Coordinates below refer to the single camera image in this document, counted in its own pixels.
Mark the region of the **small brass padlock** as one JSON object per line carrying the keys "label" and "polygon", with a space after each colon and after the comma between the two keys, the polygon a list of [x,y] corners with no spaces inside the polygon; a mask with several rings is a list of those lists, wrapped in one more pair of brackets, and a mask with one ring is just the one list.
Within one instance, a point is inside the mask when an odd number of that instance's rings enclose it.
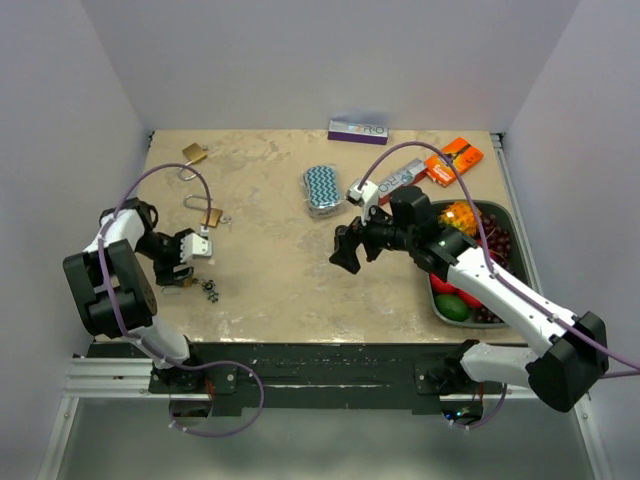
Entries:
{"label": "small brass padlock", "polygon": [[157,278],[162,294],[178,294],[194,284],[194,268],[189,266],[177,271],[167,271]]}

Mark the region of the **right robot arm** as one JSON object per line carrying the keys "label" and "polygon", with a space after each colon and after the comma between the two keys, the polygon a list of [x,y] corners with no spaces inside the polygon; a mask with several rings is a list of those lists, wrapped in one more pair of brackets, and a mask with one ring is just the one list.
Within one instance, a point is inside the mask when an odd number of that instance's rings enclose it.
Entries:
{"label": "right robot arm", "polygon": [[354,185],[347,200],[362,212],[336,228],[332,264],[355,274],[357,249],[369,262],[382,251],[403,251],[423,271],[470,294],[514,329],[523,347],[467,340],[429,372],[442,393],[469,392],[478,383],[530,388],[547,406],[568,412],[609,368],[604,321],[577,315],[544,298],[495,264],[471,237],[441,227],[426,194],[416,186],[396,190],[390,211],[379,206],[371,182]]}

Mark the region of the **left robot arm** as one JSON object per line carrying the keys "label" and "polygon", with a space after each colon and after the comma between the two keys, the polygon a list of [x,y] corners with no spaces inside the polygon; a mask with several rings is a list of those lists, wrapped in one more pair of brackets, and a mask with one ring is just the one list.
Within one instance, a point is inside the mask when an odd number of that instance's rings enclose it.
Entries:
{"label": "left robot arm", "polygon": [[155,230],[155,206],[130,198],[102,212],[99,231],[63,270],[82,324],[94,336],[121,339],[152,359],[152,375],[167,388],[193,393],[205,386],[207,368],[184,335],[159,318],[152,284],[139,254],[153,263],[155,284],[183,287],[193,279],[188,261],[209,257],[205,232],[187,228],[172,236]]}

